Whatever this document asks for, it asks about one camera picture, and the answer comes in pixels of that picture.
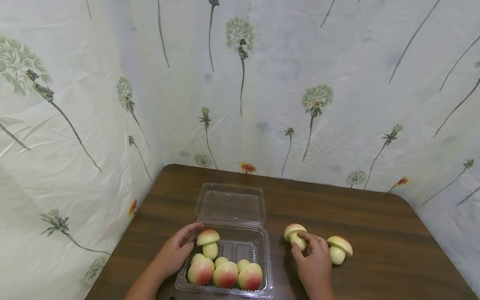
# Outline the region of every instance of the mushroom stem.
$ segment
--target mushroom stem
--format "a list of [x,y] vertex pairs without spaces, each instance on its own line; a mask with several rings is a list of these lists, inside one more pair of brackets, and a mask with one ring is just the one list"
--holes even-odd
[[345,252],[339,247],[332,246],[330,247],[330,258],[333,264],[342,264],[345,260]]
[[300,248],[300,250],[302,251],[305,250],[305,248],[307,247],[307,242],[301,237],[299,237],[298,234],[296,233],[290,235],[290,244],[292,246],[293,246],[293,243],[296,243]]

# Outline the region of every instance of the clear plastic container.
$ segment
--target clear plastic container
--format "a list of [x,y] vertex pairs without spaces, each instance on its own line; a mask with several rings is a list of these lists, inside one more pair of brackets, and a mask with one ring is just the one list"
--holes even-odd
[[258,290],[217,288],[213,281],[206,286],[188,282],[187,272],[192,257],[202,252],[195,246],[175,281],[177,289],[207,293],[229,294],[248,298],[273,298],[272,263],[268,232],[263,228],[266,219],[264,193],[259,188],[237,185],[205,183],[195,209],[198,221],[205,229],[214,229],[220,234],[218,257],[224,256],[237,263],[244,258],[262,268],[264,281]]

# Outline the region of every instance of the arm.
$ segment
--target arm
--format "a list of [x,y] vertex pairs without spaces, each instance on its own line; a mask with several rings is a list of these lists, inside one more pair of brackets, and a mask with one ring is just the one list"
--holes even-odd
[[181,268],[192,252],[193,243],[186,242],[189,236],[202,226],[201,223],[187,225],[168,239],[155,259],[135,280],[123,300],[155,300],[162,283]]
[[310,300],[335,300],[332,290],[332,260],[325,239],[306,232],[298,236],[308,242],[307,257],[296,243],[292,256],[297,263],[297,273]]

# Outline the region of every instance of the orange flower print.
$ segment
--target orange flower print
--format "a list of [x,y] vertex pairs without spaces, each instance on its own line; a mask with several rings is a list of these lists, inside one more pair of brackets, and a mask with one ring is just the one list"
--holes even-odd
[[402,177],[399,181],[397,181],[397,183],[395,183],[395,185],[393,187],[391,187],[388,192],[391,192],[391,190],[393,190],[394,187],[396,186],[402,186],[402,185],[406,185],[408,183],[408,177]]
[[249,164],[246,162],[241,162],[240,168],[242,169],[243,172],[245,172],[245,174],[255,173],[257,171],[257,168],[255,168],[252,164]]
[[137,213],[137,204],[138,204],[137,199],[135,199],[130,205],[130,209],[128,210],[128,216],[132,216]]
[[408,177],[402,177],[397,183],[396,186],[405,185],[408,183]]

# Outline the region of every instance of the plastic clamshell lid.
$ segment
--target plastic clamshell lid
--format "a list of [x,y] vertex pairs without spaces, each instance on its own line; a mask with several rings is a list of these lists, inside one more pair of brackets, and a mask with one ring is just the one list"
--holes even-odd
[[204,183],[195,214],[199,220],[261,226],[266,220],[264,192],[260,188]]

